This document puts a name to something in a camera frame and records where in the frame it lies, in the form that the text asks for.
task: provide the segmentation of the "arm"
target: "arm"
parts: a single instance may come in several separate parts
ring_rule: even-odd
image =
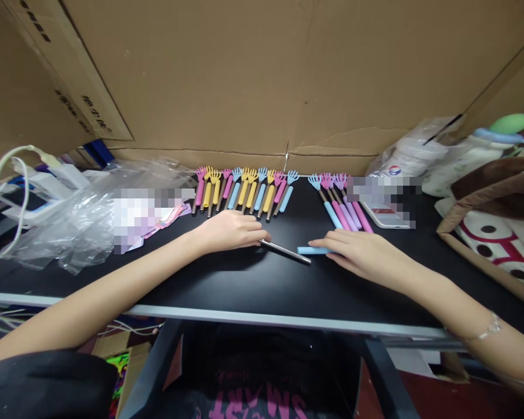
[[[0,340],[0,360],[82,345],[202,255],[270,240],[256,217],[222,211],[202,225],[40,312]]]
[[[499,332],[478,339],[494,322],[493,314],[451,280],[418,264],[378,235],[337,229],[309,244],[331,249],[336,253],[327,256],[338,265],[423,306],[471,354],[524,394],[524,386],[515,382],[524,382],[524,335],[499,320]]]

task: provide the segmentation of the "bracelet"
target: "bracelet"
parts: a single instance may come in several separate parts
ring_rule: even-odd
[[[481,335],[477,335],[477,336],[472,336],[471,338],[464,338],[463,336],[458,336],[458,335],[454,335],[454,333],[452,333],[450,330],[448,330],[447,328],[445,328],[449,333],[453,334],[454,336],[456,336],[457,338],[460,338],[460,339],[463,339],[463,340],[475,340],[475,339],[479,339],[479,340],[483,340],[485,339],[486,337],[489,336],[489,334],[491,333],[497,333],[497,332],[500,332],[502,327],[501,327],[501,324],[499,323],[499,320],[501,319],[497,314],[491,312],[491,314],[493,315],[493,323],[491,323],[489,325],[489,327],[487,328],[487,330],[485,332],[483,332]]]

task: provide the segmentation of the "blue handle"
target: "blue handle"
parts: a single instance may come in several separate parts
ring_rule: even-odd
[[[279,208],[280,212],[285,211],[285,207],[287,207],[287,203],[289,202],[289,198],[291,198],[291,194],[293,193],[293,186],[290,186],[287,189],[287,192],[285,193],[284,201],[281,203],[281,207]]]
[[[327,254],[327,253],[333,253],[330,249],[325,247],[298,247],[297,253],[299,254]]]
[[[235,200],[237,199],[237,195],[239,194],[239,188],[240,188],[240,183],[235,183],[235,188],[233,189],[231,199],[229,200],[229,205],[227,205],[228,210],[232,210],[233,207],[235,206]]]
[[[332,222],[334,223],[334,227],[341,228],[343,230],[344,226],[342,226],[342,224],[340,223],[338,216],[332,209],[332,205],[328,201],[326,201],[324,203],[324,206],[326,207],[326,211],[328,211],[328,215],[330,216],[330,218],[332,219]]]
[[[258,191],[258,197],[256,198],[256,202],[254,203],[255,211],[258,211],[260,209],[260,204],[262,203],[262,198],[264,197],[265,190],[266,190],[266,184],[263,183],[262,186],[260,186],[260,190]]]

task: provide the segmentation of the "black desk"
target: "black desk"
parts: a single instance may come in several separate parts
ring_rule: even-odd
[[[294,184],[285,213],[265,224],[277,244],[290,249],[324,236],[332,223],[305,178]],[[409,256],[451,278],[464,291],[524,333],[524,303],[449,248],[435,233],[434,200],[418,199],[416,230],[375,232]],[[0,303],[48,306],[101,276],[191,230],[206,214],[179,218],[125,255],[72,276],[55,263],[41,272],[0,261]],[[378,335],[444,338],[442,326],[405,296],[360,279],[323,257],[302,265],[264,249],[205,256],[141,299],[130,313],[359,331]]]

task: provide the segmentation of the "black shirt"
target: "black shirt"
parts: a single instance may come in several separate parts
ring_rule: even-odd
[[[306,331],[236,327],[185,335],[182,375],[148,406],[148,417],[352,417],[323,340]],[[0,361],[0,418],[106,419],[116,375],[104,360],[67,350]]]

